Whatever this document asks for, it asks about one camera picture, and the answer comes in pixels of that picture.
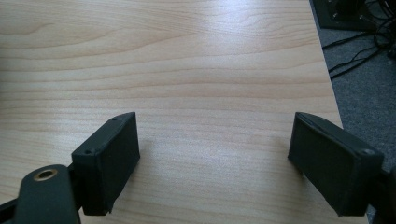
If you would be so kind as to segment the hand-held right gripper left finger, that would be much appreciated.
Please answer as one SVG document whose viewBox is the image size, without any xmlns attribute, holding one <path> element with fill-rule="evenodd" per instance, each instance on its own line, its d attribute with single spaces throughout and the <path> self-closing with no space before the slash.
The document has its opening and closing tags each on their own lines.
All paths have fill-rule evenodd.
<svg viewBox="0 0 396 224">
<path fill-rule="evenodd" d="M 112 211 L 140 159 L 135 112 L 109 119 L 72 153 L 87 216 Z"/>
</svg>

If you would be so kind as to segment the black stand base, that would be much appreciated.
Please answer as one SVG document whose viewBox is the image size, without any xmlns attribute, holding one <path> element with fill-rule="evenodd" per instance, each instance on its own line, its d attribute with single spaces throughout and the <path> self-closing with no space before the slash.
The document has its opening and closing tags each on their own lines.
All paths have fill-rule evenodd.
<svg viewBox="0 0 396 224">
<path fill-rule="evenodd" d="M 377 23 L 367 0 L 311 0 L 322 29 L 373 32 Z"/>
</svg>

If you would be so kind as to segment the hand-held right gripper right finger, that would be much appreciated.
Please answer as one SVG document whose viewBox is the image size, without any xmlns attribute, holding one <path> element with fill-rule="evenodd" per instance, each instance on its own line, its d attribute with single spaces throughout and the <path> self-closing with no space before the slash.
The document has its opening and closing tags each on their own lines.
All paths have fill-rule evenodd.
<svg viewBox="0 0 396 224">
<path fill-rule="evenodd" d="M 321 117 L 297 112 L 288 159 L 339 216 L 362 216 L 384 154 Z"/>
</svg>

